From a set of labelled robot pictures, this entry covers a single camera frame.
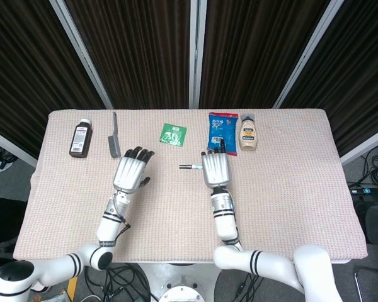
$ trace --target chair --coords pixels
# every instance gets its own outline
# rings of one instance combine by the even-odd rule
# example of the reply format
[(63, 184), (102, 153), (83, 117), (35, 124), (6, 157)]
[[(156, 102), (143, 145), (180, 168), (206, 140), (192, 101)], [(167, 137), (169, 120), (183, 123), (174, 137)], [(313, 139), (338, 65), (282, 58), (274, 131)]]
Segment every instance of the chair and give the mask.
[(18, 236), (25, 210), (24, 201), (0, 198), (0, 243)]
[[(371, 206), (367, 210), (367, 215), (365, 217), (365, 227), (367, 230), (367, 237), (372, 244), (378, 245), (378, 206)], [(360, 271), (369, 271), (378, 274), (378, 269), (365, 266), (356, 266), (354, 268), (354, 281), (357, 287), (358, 297), (361, 302), (364, 302), (362, 296), (361, 286), (358, 283), (358, 274)]]

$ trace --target black stripe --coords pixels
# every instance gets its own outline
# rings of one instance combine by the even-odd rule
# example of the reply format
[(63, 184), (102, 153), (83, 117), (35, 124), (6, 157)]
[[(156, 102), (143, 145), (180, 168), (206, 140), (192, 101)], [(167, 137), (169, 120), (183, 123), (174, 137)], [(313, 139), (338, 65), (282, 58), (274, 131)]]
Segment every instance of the black stripe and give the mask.
[(67, 255), (71, 258), (71, 260), (73, 260), (73, 264), (74, 264), (74, 274), (73, 274), (73, 277), (76, 276), (76, 273), (77, 273), (77, 264), (76, 264), (76, 261), (74, 260), (74, 257), (72, 255)]
[(220, 217), (220, 216), (234, 216), (234, 213), (218, 214), (218, 215), (215, 215), (214, 218), (217, 218), (217, 217)]
[(230, 212), (233, 212), (234, 210), (232, 209), (226, 209), (226, 210), (217, 210), (217, 211), (214, 211), (213, 214), (216, 214), (216, 213), (220, 213), (220, 212), (225, 212), (225, 211), (230, 211)]
[(82, 266), (81, 266), (81, 261), (80, 261), (80, 257), (77, 256), (77, 254), (75, 253), (72, 253), (72, 255), (75, 255), (76, 258), (77, 258), (77, 261), (78, 261), (78, 270), (77, 270), (77, 275), (80, 274), (80, 271), (82, 271)]
[(258, 252), (258, 254), (256, 255), (256, 258), (255, 258), (255, 275), (258, 275), (258, 257), (259, 255), (261, 254), (261, 251)]
[(30, 288), (31, 288), (31, 286), (28, 287), (27, 289), (24, 289), (23, 291), (20, 291), (20, 292), (18, 292), (18, 293), (13, 293), (13, 294), (4, 294), (4, 293), (0, 293), (0, 296), (2, 296), (2, 297), (14, 297), (14, 296), (18, 296), (19, 294), (23, 294), (23, 293), (25, 293), (25, 292), (28, 291)]
[(254, 250), (253, 253), (252, 253), (252, 256), (251, 256), (251, 262), (249, 263), (249, 267), (251, 268), (251, 273), (252, 274), (255, 274), (252, 270), (252, 264), (253, 264), (253, 257), (255, 256), (255, 253), (257, 252), (257, 250)]
[(36, 291), (35, 289), (32, 289), (34, 293), (42, 294), (48, 290), (49, 286), (45, 286), (41, 291)]
[(221, 240), (223, 241), (226, 245), (234, 245), (239, 242), (238, 236), (235, 239), (230, 239), (230, 240)]
[(91, 260), (93, 260), (93, 256), (94, 256), (94, 254), (95, 254), (95, 252), (97, 251), (97, 250), (99, 250), (101, 247), (98, 247), (92, 254), (91, 254), (91, 257), (89, 258), (89, 264), (90, 264), (90, 266), (92, 267), (93, 265), (91, 264)]
[(106, 217), (105, 215), (103, 215), (102, 218), (106, 218), (106, 219), (112, 220), (112, 221), (117, 222), (117, 223), (122, 223), (121, 220), (116, 220), (116, 219), (113, 219), (113, 218), (109, 218), (109, 217)]
[(116, 240), (114, 241), (100, 241), (101, 247), (114, 247), (116, 246)]
[(119, 215), (117, 215), (117, 214), (112, 214), (112, 213), (109, 213), (109, 212), (104, 212), (104, 214), (119, 218)]

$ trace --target brush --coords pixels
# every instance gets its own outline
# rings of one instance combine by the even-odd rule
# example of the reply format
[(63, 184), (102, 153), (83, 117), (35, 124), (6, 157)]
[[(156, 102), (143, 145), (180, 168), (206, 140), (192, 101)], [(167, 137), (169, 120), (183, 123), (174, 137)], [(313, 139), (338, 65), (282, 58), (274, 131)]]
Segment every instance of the brush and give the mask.
[(116, 119), (116, 112), (113, 113), (113, 135), (108, 137), (109, 151), (111, 156), (116, 159), (121, 156), (118, 140), (118, 121)]

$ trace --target black curtain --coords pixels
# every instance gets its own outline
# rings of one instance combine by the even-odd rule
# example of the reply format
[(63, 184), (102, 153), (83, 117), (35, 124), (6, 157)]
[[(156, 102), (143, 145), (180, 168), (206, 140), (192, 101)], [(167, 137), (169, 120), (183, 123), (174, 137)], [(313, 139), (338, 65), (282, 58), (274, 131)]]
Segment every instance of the black curtain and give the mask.
[(378, 132), (378, 0), (346, 0), (285, 99), (322, 108), (342, 156)]
[(114, 107), (188, 107), (190, 0), (66, 3)]
[(271, 108), (326, 0), (208, 0), (200, 108)]
[(0, 1), (0, 134), (38, 157), (48, 114), (104, 108), (48, 1)]

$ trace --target robotic arm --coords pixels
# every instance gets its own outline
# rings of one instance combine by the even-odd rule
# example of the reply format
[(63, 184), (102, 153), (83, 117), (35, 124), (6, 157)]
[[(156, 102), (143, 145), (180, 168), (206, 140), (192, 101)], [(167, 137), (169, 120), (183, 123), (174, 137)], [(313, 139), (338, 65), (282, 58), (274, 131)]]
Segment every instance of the robotic arm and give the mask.
[(102, 271), (110, 265), (117, 238), (130, 228), (124, 219), (130, 203), (128, 195), (150, 181), (150, 177), (143, 181), (141, 178), (154, 152), (141, 149), (127, 150), (120, 159), (113, 179), (116, 192), (109, 199), (98, 227), (98, 243), (52, 260), (16, 261), (0, 267), (0, 301), (27, 301), (31, 289), (44, 293), (51, 286), (80, 275), (84, 266)]
[(220, 150), (202, 152), (203, 176), (211, 195), (215, 227), (225, 246), (214, 251), (220, 269), (239, 269), (285, 283), (305, 294), (306, 301), (341, 301), (332, 266), (325, 249), (303, 245), (294, 252), (294, 263), (287, 258), (260, 250), (243, 250), (239, 241), (232, 196), (227, 189), (231, 173), (224, 140)]

